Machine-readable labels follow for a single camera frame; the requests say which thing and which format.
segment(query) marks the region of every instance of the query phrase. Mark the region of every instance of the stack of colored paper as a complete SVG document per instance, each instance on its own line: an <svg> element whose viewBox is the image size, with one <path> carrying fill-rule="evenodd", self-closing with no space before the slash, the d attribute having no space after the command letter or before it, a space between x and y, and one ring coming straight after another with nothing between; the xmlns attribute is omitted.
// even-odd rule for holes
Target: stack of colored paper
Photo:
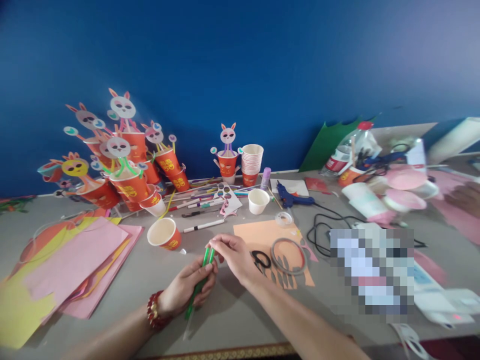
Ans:
<svg viewBox="0 0 480 360"><path fill-rule="evenodd" d="M21 348L56 311L92 315L143 231L119 222L84 217L77 227L63 223L50 239L36 239L28 260L0 285L0 346Z"/></svg>

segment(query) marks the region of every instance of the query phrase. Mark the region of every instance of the purple glue stick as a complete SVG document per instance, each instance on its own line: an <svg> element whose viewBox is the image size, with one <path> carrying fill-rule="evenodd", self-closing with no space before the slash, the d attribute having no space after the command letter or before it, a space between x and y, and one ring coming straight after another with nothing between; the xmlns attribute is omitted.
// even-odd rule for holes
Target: purple glue stick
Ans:
<svg viewBox="0 0 480 360"><path fill-rule="evenodd" d="M267 185L270 182L270 173L272 172L272 169L269 167L266 167L263 169L263 175L261 177L261 184L260 184L260 189L263 191L267 191Z"/></svg>

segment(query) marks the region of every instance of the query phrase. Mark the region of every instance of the human hand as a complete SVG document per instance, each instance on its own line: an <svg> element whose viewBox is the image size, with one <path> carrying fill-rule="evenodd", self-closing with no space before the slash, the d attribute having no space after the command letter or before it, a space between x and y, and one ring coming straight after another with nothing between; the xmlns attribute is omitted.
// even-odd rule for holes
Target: human hand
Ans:
<svg viewBox="0 0 480 360"><path fill-rule="evenodd" d="M250 250L241 237L221 233L211 239L209 244L218 253L220 262L222 258L226 260L231 272L244 287L260 275Z"/></svg>
<svg viewBox="0 0 480 360"><path fill-rule="evenodd" d="M480 184L476 182L457 186L449 195L445 195L445 201L480 218Z"/></svg>
<svg viewBox="0 0 480 360"><path fill-rule="evenodd" d="M199 307L205 303L215 285L219 268L216 260L202 267L203 262L204 257L201 256L185 266L160 294L158 309L161 316L175 317L181 314L188 307L195 285L208 277L201 291L195 296L193 306Z"/></svg>

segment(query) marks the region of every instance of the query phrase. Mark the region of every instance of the scissors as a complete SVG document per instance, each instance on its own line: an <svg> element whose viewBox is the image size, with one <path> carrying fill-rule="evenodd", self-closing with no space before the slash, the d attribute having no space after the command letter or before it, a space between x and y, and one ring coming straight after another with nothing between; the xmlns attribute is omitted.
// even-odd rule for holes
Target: scissors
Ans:
<svg viewBox="0 0 480 360"><path fill-rule="evenodd" d="M269 256L266 253L264 253L263 251L254 250L254 251L250 251L250 254L255 259L256 268L262 274L263 274L263 272L262 272L262 269L260 267L262 267L264 269L270 269L272 267L272 261L270 260ZM266 259L266 263L264 263L263 260L258 257L258 255L263 255Z"/></svg>

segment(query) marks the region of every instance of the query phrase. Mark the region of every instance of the table surface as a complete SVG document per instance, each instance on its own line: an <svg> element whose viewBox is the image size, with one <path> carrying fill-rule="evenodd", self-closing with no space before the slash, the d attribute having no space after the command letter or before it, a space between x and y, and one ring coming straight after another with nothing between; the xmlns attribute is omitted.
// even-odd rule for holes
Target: table surface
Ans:
<svg viewBox="0 0 480 360"><path fill-rule="evenodd" d="M283 173L272 174L271 177L295 180L318 177L318 173ZM336 197L313 191L310 194L317 202L343 216L362 218L343 196ZM14 351L1 348L0 358L58 359L71 346L108 328L124 314L146 303L152 293L164 289L186 264L204 254L205 245L215 234L233 233L233 226L236 224L272 220L280 211L278 205L271 202L262 215L255 216L249 212L248 200L243 198L241 202L243 206L238 210L238 216L227 217L224 224L182 234L182 247L187 251L186 255L149 245L147 232L144 231L90 319L81 320L56 314L46 326L37 330L22 349ZM68 199L40 197L27 206L27 214L13 212L1 215L0 278L10 273L27 239L37 228L59 219L61 215L75 214L88 207L87 204ZM192 218L181 217L181 214L189 211L191 210L185 208L172 213L181 230L218 219L217 213ZM315 206L302 205L295 205L292 212L303 236L312 227L314 215L325 213ZM121 223L148 229L155 220L155 217L142 211L138 216L128 217ZM441 215L431 205L424 211L408 214L404 220L414 229L415 238L428 244L427 248L420 251L447 273L446 288L468 288L480 293L480 275L476 270L480 263L480 253L476 245L470 243L455 228L445 224ZM333 227L345 228L341 221L328 220L328 223ZM322 241L325 246L328 245L326 237L322 238ZM332 306L342 302L352 303L351 291L345 287L344 280L336 269L331 268L330 261L316 250L315 254L320 261L309 261L308 267L316 287L299 286L298 289L288 292L342 333L353 335L362 347L398 342L393 329L385 323L365 316L340 316L330 310ZM409 324L422 340L457 337L480 331L478 322L454 330L444 329L429 322L416 309ZM235 279L226 264L219 269L217 284L209 300L195 313L192 322L193 336L187 341L182 340L185 327L186 321L179 316L164 332L152 337L137 356L143 358L175 355L286 341L261 306Z"/></svg>

